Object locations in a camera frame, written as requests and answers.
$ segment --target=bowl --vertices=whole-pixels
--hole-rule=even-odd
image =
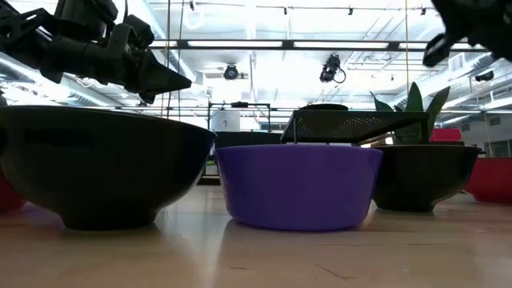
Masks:
[[[512,204],[512,158],[478,158],[464,191],[478,202]]]
[[[342,230],[368,213],[382,152],[327,145],[215,151],[233,218],[276,230]]]
[[[0,107],[0,158],[18,194],[76,230],[151,223],[199,179],[216,135],[106,110]]]
[[[481,149],[472,146],[412,145],[375,148],[384,152],[375,204],[384,210],[431,212],[459,193]]]
[[[26,200],[19,197],[0,169],[0,214],[20,210]]]

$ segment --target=floor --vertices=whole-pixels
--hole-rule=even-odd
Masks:
[[[140,230],[66,230],[28,205],[0,217],[0,287],[510,287],[512,207],[464,194],[434,214],[372,206],[359,231],[291,233],[236,223],[198,187]]]

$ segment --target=ceiling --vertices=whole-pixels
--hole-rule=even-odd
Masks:
[[[125,0],[114,2],[122,15]],[[57,1],[12,0],[10,3],[21,12],[42,7],[53,13]],[[195,1],[192,10],[190,1],[128,0],[129,12],[148,22],[160,39],[169,36],[168,39],[172,40],[428,42],[444,32],[442,20],[430,1],[409,0],[407,8],[406,13],[403,0],[208,0]],[[474,109],[472,105],[475,99],[493,100],[475,94],[470,87],[481,85],[470,84],[469,79],[475,71],[498,71],[496,79],[489,86],[507,80],[509,72],[512,72],[509,71],[508,62],[477,66],[475,61],[486,54],[471,52],[464,53],[462,59],[454,58],[457,61],[450,64],[444,61],[433,69],[422,65],[421,52],[336,49],[252,51],[224,50],[219,47],[217,50],[154,50],[154,53],[161,63],[167,63],[169,58],[173,69],[191,78],[194,85],[191,89],[172,93],[170,102],[169,94],[160,95],[153,106],[177,106],[179,97],[182,106],[205,105],[209,100],[243,100],[268,102],[276,107],[297,107],[307,102],[336,102],[354,109],[372,109],[370,91],[383,101],[399,104],[405,97],[408,85],[416,81],[426,100],[428,95],[445,86],[452,86],[451,101],[474,94],[474,97],[451,107],[470,110]],[[324,84],[318,79],[322,65],[332,54],[340,57],[346,72],[346,81],[341,85],[334,82]],[[235,81],[223,79],[222,72],[227,64],[235,64],[246,78]],[[12,71],[4,75],[6,78],[0,81],[12,82]],[[127,93],[119,86],[102,86],[91,80],[77,82],[72,75],[69,80],[63,85],[67,85],[68,90],[72,90],[73,85],[79,87],[81,93],[77,96],[71,92],[70,97],[75,102],[65,104],[111,106],[111,103],[118,103],[120,106],[136,106],[140,103],[137,95]],[[34,81],[44,80],[39,77]],[[103,97],[101,101],[94,101],[100,97]]]

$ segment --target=black bowl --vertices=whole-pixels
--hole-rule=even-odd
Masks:
[[[0,163],[14,189],[77,230],[151,223],[201,176],[215,133],[104,110],[0,107]]]
[[[374,200],[378,208],[431,212],[466,185],[478,153],[472,146],[383,146]]]

